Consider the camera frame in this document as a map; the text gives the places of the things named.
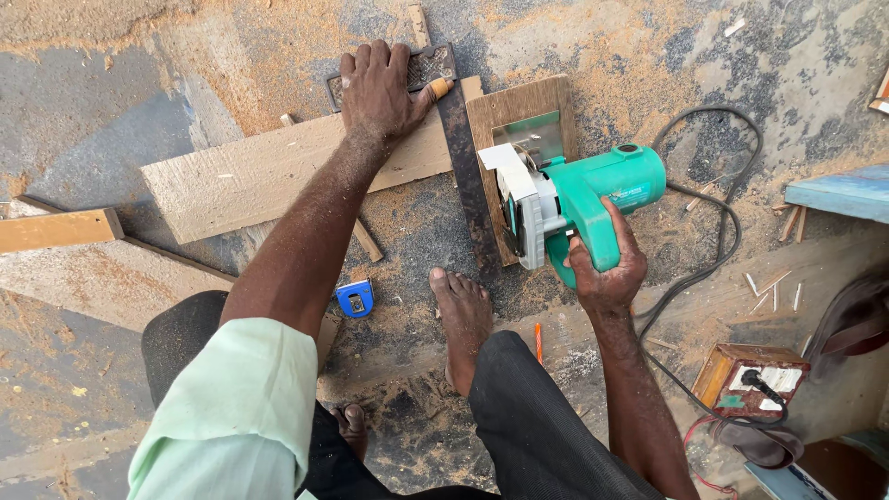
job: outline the black pants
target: black pants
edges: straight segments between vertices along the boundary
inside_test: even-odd
[[[216,332],[227,295],[216,291],[193,295],[148,323],[142,356],[155,407]],[[497,332],[482,345],[469,406],[476,434],[491,453],[497,486],[506,498],[664,498],[589,433],[515,332]],[[319,500],[400,496],[364,467],[340,436],[336,418],[317,401],[308,462],[302,487]],[[452,486],[409,497],[497,496]]]

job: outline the shirt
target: shirt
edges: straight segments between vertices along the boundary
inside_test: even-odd
[[[316,374],[308,335],[273,319],[229,321],[157,408],[127,498],[292,499],[308,470]]]

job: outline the bare foot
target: bare foot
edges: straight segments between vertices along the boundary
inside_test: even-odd
[[[493,328],[488,291],[459,272],[434,268],[429,286],[435,292],[447,336],[447,367],[444,375],[462,396],[469,395],[476,374],[478,349]]]
[[[346,407],[345,414],[344,417],[339,408],[331,410],[331,415],[340,423],[340,436],[363,462],[364,455],[367,454],[367,425],[364,424],[364,410],[353,403]]]

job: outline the hand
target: hand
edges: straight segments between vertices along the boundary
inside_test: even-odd
[[[577,297],[581,306],[592,318],[593,315],[622,314],[629,312],[645,273],[648,261],[639,250],[633,230],[623,218],[620,208],[611,199],[602,197],[602,205],[612,216],[617,246],[621,250],[621,261],[616,267],[599,272],[593,268],[593,260],[587,246],[580,237],[571,239],[568,257],[564,266],[574,270],[577,279]]]
[[[426,85],[416,96],[407,93],[407,60],[411,49],[374,40],[340,58],[342,121],[346,132],[366,134],[384,146],[395,146],[412,132],[436,103],[436,93]]]

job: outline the pencil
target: pencil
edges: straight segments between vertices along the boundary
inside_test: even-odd
[[[541,324],[534,325],[534,336],[537,337],[537,362],[543,366],[543,349],[541,346]]]

